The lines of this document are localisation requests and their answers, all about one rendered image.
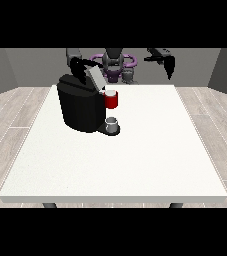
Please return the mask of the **black coffee machine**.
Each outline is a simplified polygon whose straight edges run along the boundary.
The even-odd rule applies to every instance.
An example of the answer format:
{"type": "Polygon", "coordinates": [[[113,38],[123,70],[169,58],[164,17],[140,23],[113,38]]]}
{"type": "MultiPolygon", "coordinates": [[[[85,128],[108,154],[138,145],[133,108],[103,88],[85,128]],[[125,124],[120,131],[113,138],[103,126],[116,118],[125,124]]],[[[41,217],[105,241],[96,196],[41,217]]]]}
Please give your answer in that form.
{"type": "Polygon", "coordinates": [[[120,133],[120,126],[114,133],[106,131],[106,110],[103,88],[98,91],[90,77],[82,84],[73,75],[63,75],[57,84],[57,91],[64,122],[70,128],[86,133],[101,132],[108,136],[120,133]]]}

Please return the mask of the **small grey cup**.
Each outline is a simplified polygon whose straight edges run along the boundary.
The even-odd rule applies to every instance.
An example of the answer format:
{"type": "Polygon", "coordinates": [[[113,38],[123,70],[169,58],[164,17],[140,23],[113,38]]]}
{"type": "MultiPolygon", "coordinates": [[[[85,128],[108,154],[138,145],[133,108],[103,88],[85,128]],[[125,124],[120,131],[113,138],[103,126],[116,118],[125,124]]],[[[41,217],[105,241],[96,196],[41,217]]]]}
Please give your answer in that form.
{"type": "Polygon", "coordinates": [[[114,133],[118,129],[118,121],[115,117],[108,117],[105,120],[106,131],[109,133],[114,133]]]}

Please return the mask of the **pale grey machine lid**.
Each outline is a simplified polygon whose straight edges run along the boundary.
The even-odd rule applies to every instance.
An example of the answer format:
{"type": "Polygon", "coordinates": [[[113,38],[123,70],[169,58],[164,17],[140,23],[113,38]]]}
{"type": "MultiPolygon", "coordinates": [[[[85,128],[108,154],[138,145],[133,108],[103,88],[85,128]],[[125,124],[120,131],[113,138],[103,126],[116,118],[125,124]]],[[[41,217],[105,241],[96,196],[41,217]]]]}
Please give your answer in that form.
{"type": "Polygon", "coordinates": [[[99,69],[98,66],[94,66],[92,68],[90,68],[87,73],[89,74],[89,76],[91,77],[92,81],[95,84],[95,87],[98,91],[101,91],[105,85],[106,85],[106,81],[101,73],[101,70],[99,69]]]}

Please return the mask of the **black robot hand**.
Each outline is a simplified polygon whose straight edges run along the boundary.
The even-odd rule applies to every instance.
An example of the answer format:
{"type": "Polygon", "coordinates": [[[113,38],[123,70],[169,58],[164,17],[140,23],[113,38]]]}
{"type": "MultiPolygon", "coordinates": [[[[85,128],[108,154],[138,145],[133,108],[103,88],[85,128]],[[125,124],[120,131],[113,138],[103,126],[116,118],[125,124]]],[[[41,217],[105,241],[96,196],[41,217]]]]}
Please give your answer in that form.
{"type": "Polygon", "coordinates": [[[86,84],[86,66],[93,67],[94,63],[87,59],[73,57],[70,60],[69,67],[74,77],[78,78],[82,84],[86,84]]]}
{"type": "Polygon", "coordinates": [[[166,71],[168,79],[171,79],[175,70],[175,57],[171,55],[161,55],[155,48],[148,48],[150,53],[149,57],[145,57],[147,62],[157,62],[159,65],[163,65],[166,71]]]}

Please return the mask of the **red pod holder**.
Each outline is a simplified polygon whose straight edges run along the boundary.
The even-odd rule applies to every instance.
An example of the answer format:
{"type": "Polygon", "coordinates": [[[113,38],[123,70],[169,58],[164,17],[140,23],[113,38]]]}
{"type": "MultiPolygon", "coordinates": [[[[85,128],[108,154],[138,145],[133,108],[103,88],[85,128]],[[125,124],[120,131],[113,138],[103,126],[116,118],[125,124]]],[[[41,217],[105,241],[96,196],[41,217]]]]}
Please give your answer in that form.
{"type": "Polygon", "coordinates": [[[118,106],[118,92],[116,90],[106,90],[104,99],[106,108],[114,109],[118,106]]]}

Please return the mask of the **small grey coffee pod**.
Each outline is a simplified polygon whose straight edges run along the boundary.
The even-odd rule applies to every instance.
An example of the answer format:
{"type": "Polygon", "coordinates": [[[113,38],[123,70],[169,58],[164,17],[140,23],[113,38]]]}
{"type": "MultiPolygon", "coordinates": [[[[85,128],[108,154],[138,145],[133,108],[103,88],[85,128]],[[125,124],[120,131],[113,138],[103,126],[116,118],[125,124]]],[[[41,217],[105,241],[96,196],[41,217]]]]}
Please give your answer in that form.
{"type": "Polygon", "coordinates": [[[134,70],[132,68],[125,68],[122,71],[122,81],[127,84],[133,82],[134,70]]]}

